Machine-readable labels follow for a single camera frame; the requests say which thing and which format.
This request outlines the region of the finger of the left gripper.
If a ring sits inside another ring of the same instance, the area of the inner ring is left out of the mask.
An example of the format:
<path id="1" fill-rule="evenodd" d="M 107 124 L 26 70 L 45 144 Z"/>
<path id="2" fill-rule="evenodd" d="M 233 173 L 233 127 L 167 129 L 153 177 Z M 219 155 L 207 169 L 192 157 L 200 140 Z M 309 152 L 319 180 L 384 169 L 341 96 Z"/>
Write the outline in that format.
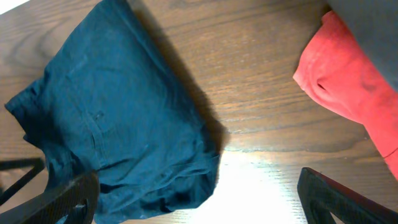
<path id="1" fill-rule="evenodd" d="M 12 196 L 14 196 L 21 188 L 28 184 L 35 176 L 44 170 L 44 161 L 37 158 L 16 159 L 11 161 L 1 161 L 1 171 L 7 171 L 18 168 L 31 167 L 32 169 L 23 175 L 19 180 L 12 184 L 8 189 L 1 189 L 1 205 L 6 203 Z"/>

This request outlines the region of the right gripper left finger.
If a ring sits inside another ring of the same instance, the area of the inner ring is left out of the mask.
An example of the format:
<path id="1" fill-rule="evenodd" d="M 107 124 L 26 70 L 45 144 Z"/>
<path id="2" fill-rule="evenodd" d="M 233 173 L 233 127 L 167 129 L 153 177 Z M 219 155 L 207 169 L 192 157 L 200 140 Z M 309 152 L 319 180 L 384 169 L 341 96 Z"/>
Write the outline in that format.
<path id="1" fill-rule="evenodd" d="M 4 224 L 90 224 L 96 210 L 100 184 L 96 172 L 79 175 L 1 214 Z"/>

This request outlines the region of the navy blue shorts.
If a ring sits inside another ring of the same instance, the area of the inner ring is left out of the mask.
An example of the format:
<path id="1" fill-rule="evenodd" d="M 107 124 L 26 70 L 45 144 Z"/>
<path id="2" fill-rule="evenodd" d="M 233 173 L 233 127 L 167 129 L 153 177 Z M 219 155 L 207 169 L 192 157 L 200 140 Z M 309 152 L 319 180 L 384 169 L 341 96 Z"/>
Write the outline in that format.
<path id="1" fill-rule="evenodd" d="M 45 154 L 48 189 L 97 172 L 96 223 L 197 208 L 214 192 L 216 145 L 126 1 L 99 2 L 5 107 Z"/>

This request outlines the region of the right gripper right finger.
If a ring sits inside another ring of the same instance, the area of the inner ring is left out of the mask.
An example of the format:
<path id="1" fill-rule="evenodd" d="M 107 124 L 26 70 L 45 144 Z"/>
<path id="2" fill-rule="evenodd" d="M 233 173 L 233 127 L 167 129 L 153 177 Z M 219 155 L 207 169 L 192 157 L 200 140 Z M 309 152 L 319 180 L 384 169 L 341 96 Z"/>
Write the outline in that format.
<path id="1" fill-rule="evenodd" d="M 301 170 L 298 196 L 306 219 L 311 224 L 397 223 L 397 212 L 390 210 L 309 168 Z"/>

